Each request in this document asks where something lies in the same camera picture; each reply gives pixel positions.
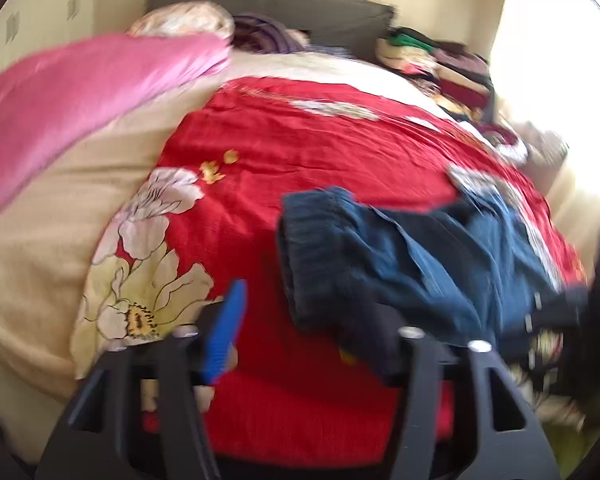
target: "mattress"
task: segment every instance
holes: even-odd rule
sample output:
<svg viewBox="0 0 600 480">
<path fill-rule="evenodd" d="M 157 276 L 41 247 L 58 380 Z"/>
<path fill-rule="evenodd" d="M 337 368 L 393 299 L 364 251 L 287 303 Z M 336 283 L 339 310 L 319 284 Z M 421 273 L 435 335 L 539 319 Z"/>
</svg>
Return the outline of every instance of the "mattress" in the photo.
<svg viewBox="0 0 600 480">
<path fill-rule="evenodd" d="M 166 92 L 61 155 L 0 213 L 0 420 L 28 460 L 40 455 L 75 388 L 69 339 L 105 225 L 145 180 L 184 115 L 242 76 L 346 83 L 448 117 L 400 76 L 365 62 L 234 52 L 223 72 Z"/>
</svg>

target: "sheer curtain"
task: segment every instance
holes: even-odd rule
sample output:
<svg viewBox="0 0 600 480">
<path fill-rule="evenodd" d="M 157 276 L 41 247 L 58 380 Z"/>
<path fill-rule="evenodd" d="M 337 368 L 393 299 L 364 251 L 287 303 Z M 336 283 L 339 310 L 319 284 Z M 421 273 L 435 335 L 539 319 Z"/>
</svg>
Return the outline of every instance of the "sheer curtain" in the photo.
<svg viewBox="0 0 600 480">
<path fill-rule="evenodd" d="M 554 225 L 591 273 L 600 236 L 600 9 L 505 0 L 491 75 L 510 124 L 555 132 L 569 155 L 547 194 Z"/>
</svg>

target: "headboard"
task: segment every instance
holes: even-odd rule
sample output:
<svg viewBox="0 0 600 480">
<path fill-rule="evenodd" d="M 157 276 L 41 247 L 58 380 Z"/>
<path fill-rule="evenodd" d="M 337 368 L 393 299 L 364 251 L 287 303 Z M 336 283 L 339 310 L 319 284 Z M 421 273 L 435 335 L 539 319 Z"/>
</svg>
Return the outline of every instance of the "headboard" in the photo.
<svg viewBox="0 0 600 480">
<path fill-rule="evenodd" d="M 193 0 L 146 0 L 146 10 Z M 373 61 L 376 38 L 394 16 L 394 8 L 367 0 L 210 0 L 232 14 L 259 12 L 288 28 L 310 30 L 312 43 L 343 46 Z"/>
</svg>

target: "silver bolt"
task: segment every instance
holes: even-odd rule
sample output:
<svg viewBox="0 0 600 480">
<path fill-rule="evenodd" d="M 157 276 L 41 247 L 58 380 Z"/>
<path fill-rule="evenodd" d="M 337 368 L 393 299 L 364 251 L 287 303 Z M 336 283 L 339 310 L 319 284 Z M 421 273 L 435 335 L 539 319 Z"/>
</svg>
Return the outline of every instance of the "silver bolt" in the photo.
<svg viewBox="0 0 600 480">
<path fill-rule="evenodd" d="M 175 337 L 193 337 L 198 335 L 198 327 L 195 325 L 179 325 L 173 329 Z"/>
<path fill-rule="evenodd" d="M 124 339 L 110 339 L 104 345 L 107 352 L 122 352 L 126 350 L 126 342 Z"/>
<path fill-rule="evenodd" d="M 486 352 L 491 352 L 491 343 L 487 341 L 482 341 L 481 339 L 476 339 L 474 341 L 469 341 L 467 344 L 469 350 L 472 352 L 478 352 L 480 354 L 484 354 Z"/>
<path fill-rule="evenodd" d="M 398 329 L 398 334 L 405 339 L 422 339 L 424 330 L 417 326 L 401 326 Z"/>
</svg>

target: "floral pillow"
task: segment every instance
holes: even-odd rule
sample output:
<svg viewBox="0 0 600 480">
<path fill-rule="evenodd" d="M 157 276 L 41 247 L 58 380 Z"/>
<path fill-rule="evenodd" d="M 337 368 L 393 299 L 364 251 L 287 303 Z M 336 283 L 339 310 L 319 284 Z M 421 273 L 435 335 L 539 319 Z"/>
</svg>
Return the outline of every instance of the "floral pillow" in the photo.
<svg viewBox="0 0 600 480">
<path fill-rule="evenodd" d="M 184 36 L 199 32 L 230 38 L 234 34 L 234 19 L 213 2 L 187 2 L 152 10 L 127 31 L 132 36 Z"/>
</svg>

